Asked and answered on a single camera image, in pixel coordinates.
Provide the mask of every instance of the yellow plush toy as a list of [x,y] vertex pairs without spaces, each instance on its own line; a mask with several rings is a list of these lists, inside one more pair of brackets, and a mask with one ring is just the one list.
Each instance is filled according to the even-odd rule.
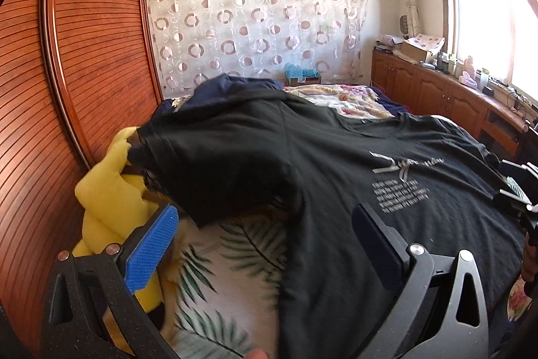
[[[75,195],[85,208],[82,240],[73,250],[75,256],[101,253],[107,245],[123,243],[138,226],[144,225],[158,208],[156,203],[142,199],[146,190],[138,175],[121,175],[128,165],[127,138],[136,128],[121,130],[108,147],[107,154],[75,187]],[[157,273],[153,273],[136,298],[146,312],[162,302]]]

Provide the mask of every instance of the blue gripper pad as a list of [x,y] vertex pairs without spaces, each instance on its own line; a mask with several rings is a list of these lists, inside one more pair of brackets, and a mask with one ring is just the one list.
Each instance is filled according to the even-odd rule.
[[125,263],[125,284],[131,294],[146,287],[151,274],[178,229],[178,210],[168,205],[144,234]]

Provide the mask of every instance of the metal screw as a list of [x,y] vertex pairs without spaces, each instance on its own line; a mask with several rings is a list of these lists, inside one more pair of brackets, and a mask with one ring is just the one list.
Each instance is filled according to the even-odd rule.
[[58,260],[64,261],[69,257],[69,251],[63,250],[58,253]]
[[467,250],[461,250],[459,252],[459,256],[466,262],[470,262],[470,261],[473,260],[472,253],[470,251],[467,251]]
[[105,248],[105,251],[107,254],[110,254],[110,256],[113,256],[114,254],[117,254],[119,251],[119,245],[118,244],[110,244]]
[[424,254],[424,247],[418,244],[412,244],[409,247],[411,253],[415,254],[415,256],[420,256],[421,254]]

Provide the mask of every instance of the palm leaf print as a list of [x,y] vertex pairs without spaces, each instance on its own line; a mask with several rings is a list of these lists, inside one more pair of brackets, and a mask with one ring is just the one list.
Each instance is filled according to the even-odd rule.
[[281,273],[286,265],[286,224],[269,218],[221,224],[225,250],[221,255],[234,262],[235,271],[247,270],[252,277],[263,276],[270,297],[278,295]]
[[213,292],[215,288],[208,279],[208,275],[214,276],[214,274],[206,267],[211,264],[212,261],[200,256],[192,245],[189,245],[188,250],[181,252],[184,257],[184,263],[181,267],[181,276],[179,284],[179,298],[190,309],[189,300],[192,303],[196,303],[196,297],[205,299],[203,291],[200,285],[204,285],[211,289]]
[[189,359],[235,359],[250,350],[248,333],[237,328],[232,318],[226,322],[219,311],[212,318],[207,312],[187,313],[181,307],[176,315],[180,328],[174,350]]

